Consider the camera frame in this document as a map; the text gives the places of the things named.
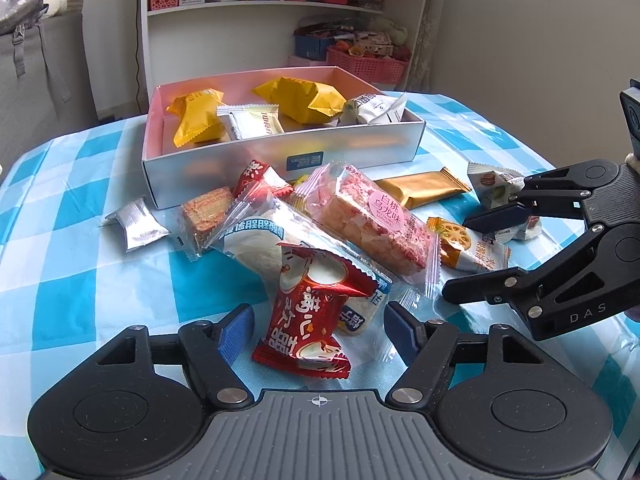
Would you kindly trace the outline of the small red snack pack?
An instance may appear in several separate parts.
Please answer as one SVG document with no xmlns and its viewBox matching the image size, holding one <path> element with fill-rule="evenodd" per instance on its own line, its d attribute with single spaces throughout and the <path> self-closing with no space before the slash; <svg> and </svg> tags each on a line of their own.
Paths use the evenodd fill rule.
<svg viewBox="0 0 640 480">
<path fill-rule="evenodd" d="M 252 159 L 242 171 L 238 183 L 232 192 L 233 197 L 238 198 L 246 188 L 256 183 L 264 184 L 271 194 L 277 198 L 287 198 L 294 191 L 292 185 L 281 178 L 280 174 L 270 165 L 260 162 L 257 159 Z"/>
</svg>

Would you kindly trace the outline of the white nut snack pack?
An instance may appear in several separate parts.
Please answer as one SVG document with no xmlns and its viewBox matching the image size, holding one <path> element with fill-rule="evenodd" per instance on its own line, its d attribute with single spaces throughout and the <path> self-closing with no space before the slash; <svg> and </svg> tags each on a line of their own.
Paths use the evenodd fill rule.
<svg viewBox="0 0 640 480">
<path fill-rule="evenodd" d="M 388 125 L 402 121 L 407 98 L 366 93 L 347 101 L 337 125 Z"/>
</svg>

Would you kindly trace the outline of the pink plastic basket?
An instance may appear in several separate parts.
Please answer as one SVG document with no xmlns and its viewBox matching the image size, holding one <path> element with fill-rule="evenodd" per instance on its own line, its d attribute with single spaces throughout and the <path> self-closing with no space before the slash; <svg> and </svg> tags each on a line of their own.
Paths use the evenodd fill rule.
<svg viewBox="0 0 640 480">
<path fill-rule="evenodd" d="M 334 47 L 326 49 L 326 62 L 371 84 L 399 84 L 409 66 L 394 58 L 358 58 Z"/>
</svg>

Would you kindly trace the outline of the white pecan snack pack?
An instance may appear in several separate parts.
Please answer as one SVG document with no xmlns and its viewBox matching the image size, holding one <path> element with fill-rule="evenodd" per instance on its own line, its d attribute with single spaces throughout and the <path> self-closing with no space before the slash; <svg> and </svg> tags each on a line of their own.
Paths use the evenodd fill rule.
<svg viewBox="0 0 640 480">
<path fill-rule="evenodd" d="M 508 203 L 510 195 L 524 188 L 524 177 L 517 171 L 497 166 L 468 163 L 468 177 L 474 192 L 485 209 L 495 209 Z M 492 230 L 497 242 L 532 240 L 542 232 L 541 218 L 531 216 L 519 226 Z"/>
</svg>

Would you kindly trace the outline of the pink rice cracker pack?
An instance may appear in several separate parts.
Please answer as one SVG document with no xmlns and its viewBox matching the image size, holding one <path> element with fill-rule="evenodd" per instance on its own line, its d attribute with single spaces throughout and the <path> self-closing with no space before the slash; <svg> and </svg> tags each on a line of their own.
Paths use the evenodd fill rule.
<svg viewBox="0 0 640 480">
<path fill-rule="evenodd" d="M 317 168 L 296 185 L 291 203 L 421 295 L 436 296 L 438 236 L 355 166 L 330 162 Z"/>
</svg>

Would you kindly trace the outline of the yellow snack pack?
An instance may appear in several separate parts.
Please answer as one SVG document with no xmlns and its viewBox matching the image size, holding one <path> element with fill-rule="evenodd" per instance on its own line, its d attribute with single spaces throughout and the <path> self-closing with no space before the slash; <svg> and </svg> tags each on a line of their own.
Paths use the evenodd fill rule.
<svg viewBox="0 0 640 480">
<path fill-rule="evenodd" d="M 330 84 L 278 77 L 252 89 L 255 96 L 277 104 L 280 112 L 301 125 L 321 125 L 341 115 L 347 100 Z"/>
<path fill-rule="evenodd" d="M 188 143 L 219 141 L 226 134 L 218 118 L 218 107 L 224 106 L 224 92 L 214 88 L 198 90 L 177 96 L 166 107 L 166 112 L 179 119 L 174 134 L 176 148 Z"/>
</svg>

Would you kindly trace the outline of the white blue pastry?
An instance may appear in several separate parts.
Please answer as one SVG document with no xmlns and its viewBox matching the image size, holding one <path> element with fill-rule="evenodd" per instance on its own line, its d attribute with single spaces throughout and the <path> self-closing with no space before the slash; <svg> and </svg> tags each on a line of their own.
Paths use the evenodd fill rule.
<svg viewBox="0 0 640 480">
<path fill-rule="evenodd" d="M 346 301 L 338 332 L 342 339 L 352 337 L 353 341 L 346 344 L 351 356 L 368 356 L 378 362 L 389 360 L 393 350 L 384 335 L 383 306 L 394 284 L 392 274 L 353 244 L 323 231 L 284 200 L 258 190 L 238 198 L 205 246 L 231 257 L 273 286 L 280 275 L 285 244 L 327 250 L 375 279 L 372 295 Z"/>
</svg>

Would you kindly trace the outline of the lotus chip orange pack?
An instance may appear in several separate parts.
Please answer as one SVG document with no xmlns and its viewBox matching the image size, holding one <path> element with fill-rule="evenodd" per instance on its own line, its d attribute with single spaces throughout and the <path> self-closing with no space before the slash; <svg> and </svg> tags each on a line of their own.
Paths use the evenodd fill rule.
<svg viewBox="0 0 640 480">
<path fill-rule="evenodd" d="M 449 269 L 466 273 L 501 271 L 509 266 L 511 249 L 491 234 L 480 234 L 440 217 L 426 226 L 440 240 L 440 261 Z"/>
</svg>

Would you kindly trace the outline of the wafer biscuit clear pack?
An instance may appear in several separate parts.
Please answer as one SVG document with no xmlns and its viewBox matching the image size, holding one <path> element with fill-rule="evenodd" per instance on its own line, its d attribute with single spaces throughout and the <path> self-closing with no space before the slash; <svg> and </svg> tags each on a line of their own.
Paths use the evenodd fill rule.
<svg viewBox="0 0 640 480">
<path fill-rule="evenodd" d="M 205 243 L 224 220 L 233 202 L 228 186 L 188 200 L 178 208 L 175 242 L 190 261 L 196 261 L 205 252 Z"/>
</svg>

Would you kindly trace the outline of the large red snack pack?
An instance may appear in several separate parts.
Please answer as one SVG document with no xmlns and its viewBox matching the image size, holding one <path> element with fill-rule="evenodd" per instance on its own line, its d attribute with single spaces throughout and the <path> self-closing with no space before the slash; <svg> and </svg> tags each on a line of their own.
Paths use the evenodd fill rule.
<svg viewBox="0 0 640 480">
<path fill-rule="evenodd" d="M 252 359 L 296 375 L 346 379 L 352 366 L 333 333 L 346 301 L 375 289 L 375 279 L 349 260 L 285 244 L 268 330 Z"/>
</svg>

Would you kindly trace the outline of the blue storage bin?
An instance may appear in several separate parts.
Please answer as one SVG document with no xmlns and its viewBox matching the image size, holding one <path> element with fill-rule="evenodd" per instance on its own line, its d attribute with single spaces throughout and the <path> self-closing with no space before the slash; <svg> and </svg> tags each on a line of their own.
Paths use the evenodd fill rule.
<svg viewBox="0 0 640 480">
<path fill-rule="evenodd" d="M 294 54 L 311 61 L 325 61 L 326 51 L 335 44 L 333 37 L 294 36 Z"/>
</svg>

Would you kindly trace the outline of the cream white flat pack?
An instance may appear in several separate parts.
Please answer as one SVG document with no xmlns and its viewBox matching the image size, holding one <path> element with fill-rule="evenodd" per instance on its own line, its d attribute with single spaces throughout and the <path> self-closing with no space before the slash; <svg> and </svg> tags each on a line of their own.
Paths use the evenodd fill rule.
<svg viewBox="0 0 640 480">
<path fill-rule="evenodd" d="M 231 140 L 248 140 L 284 133 L 279 107 L 272 104 L 229 105 L 217 108 L 217 117 Z"/>
</svg>

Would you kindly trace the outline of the silver grey backpack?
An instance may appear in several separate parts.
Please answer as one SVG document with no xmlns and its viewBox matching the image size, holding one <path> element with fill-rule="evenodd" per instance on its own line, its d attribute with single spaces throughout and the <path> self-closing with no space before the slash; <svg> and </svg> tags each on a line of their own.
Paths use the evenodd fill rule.
<svg viewBox="0 0 640 480">
<path fill-rule="evenodd" d="M 17 78 L 26 74 L 26 30 L 37 26 L 48 6 L 43 0 L 1 0 L 1 35 L 9 35 Z"/>
</svg>

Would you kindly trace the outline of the gold bar wrapper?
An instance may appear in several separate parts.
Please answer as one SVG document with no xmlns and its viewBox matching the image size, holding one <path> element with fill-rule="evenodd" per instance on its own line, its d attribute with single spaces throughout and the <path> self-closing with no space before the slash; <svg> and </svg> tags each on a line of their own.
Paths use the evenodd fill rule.
<svg viewBox="0 0 640 480">
<path fill-rule="evenodd" d="M 407 209 L 416 209 L 472 191 L 469 185 L 458 179 L 446 167 L 438 171 L 378 179 L 375 184 Z"/>
</svg>

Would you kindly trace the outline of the silver foil packet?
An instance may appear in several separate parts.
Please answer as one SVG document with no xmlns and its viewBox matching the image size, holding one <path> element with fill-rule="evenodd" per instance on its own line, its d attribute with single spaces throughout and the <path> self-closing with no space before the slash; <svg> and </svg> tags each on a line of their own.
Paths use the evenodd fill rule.
<svg viewBox="0 0 640 480">
<path fill-rule="evenodd" d="M 149 246 L 170 235 L 170 231 L 155 219 L 144 196 L 107 214 L 103 224 L 117 224 L 120 227 L 125 252 Z"/>
</svg>

